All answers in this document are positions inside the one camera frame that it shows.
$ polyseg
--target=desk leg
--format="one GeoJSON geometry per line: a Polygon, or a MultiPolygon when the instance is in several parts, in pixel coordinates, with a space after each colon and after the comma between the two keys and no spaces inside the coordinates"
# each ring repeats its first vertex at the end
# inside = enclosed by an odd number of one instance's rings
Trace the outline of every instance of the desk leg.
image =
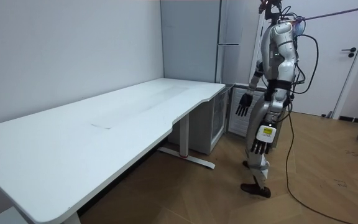
{"type": "Polygon", "coordinates": [[[203,165],[207,168],[214,169],[215,164],[212,162],[204,161],[202,159],[195,158],[193,156],[189,156],[189,115],[186,115],[184,118],[180,120],[180,152],[176,152],[171,149],[167,149],[165,147],[161,147],[158,150],[161,152],[165,152],[171,154],[173,156],[180,157],[182,159],[186,159],[191,162],[195,162],[197,164],[203,165]]]}
{"type": "Polygon", "coordinates": [[[70,217],[66,219],[62,224],[81,224],[80,218],[77,213],[72,214],[70,217]]]}

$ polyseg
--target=white door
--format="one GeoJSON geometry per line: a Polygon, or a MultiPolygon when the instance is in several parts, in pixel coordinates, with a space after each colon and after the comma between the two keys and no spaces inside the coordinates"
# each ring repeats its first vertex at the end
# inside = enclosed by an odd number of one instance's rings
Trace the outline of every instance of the white door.
{"type": "MultiPolygon", "coordinates": [[[[291,6],[290,12],[307,18],[357,8],[358,0],[285,0],[282,4],[283,8],[291,6]]],[[[263,23],[266,29],[269,22],[263,23]]],[[[319,64],[309,91],[295,95],[293,111],[320,116],[334,111],[356,58],[350,58],[350,51],[342,49],[355,47],[358,51],[358,11],[307,21],[305,34],[318,41],[319,64]]],[[[314,42],[307,37],[300,37],[298,53],[299,66],[306,75],[306,82],[298,85],[296,91],[303,92],[309,85],[316,61],[314,42]]]]}

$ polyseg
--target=door frame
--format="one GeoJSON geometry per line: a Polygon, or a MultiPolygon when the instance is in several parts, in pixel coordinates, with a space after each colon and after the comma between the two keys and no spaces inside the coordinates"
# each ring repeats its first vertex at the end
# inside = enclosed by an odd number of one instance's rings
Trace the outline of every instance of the door frame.
{"type": "MultiPolygon", "coordinates": [[[[257,29],[256,39],[255,39],[254,54],[252,56],[252,63],[251,63],[250,72],[249,72],[249,80],[252,78],[252,75],[254,74],[254,71],[255,71],[255,65],[257,62],[257,56],[258,56],[258,52],[259,52],[259,45],[260,45],[260,41],[262,40],[261,34],[263,32],[262,25],[265,20],[264,17],[265,17],[264,13],[259,16],[258,29],[257,29]]],[[[358,51],[356,54],[356,58],[353,61],[352,67],[349,70],[349,74],[347,75],[342,92],[339,95],[336,105],[334,106],[334,111],[333,111],[334,119],[339,119],[342,109],[345,105],[346,99],[349,96],[349,92],[352,88],[353,82],[357,77],[357,74],[358,74],[358,51]]]]}

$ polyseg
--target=door handle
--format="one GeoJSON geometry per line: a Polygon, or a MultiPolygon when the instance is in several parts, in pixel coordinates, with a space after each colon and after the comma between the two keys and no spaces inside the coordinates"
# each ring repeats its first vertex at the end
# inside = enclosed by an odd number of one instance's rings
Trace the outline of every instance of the door handle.
{"type": "Polygon", "coordinates": [[[357,48],[352,47],[351,49],[343,49],[342,51],[356,52],[357,48]]]}

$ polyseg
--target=yellow label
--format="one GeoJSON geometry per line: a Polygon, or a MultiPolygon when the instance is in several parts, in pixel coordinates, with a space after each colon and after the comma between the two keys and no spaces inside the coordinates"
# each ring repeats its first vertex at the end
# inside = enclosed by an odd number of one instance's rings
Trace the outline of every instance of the yellow label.
{"type": "Polygon", "coordinates": [[[265,134],[272,134],[272,133],[273,133],[273,130],[270,129],[270,128],[265,128],[265,129],[264,129],[264,133],[265,133],[265,134]]]}

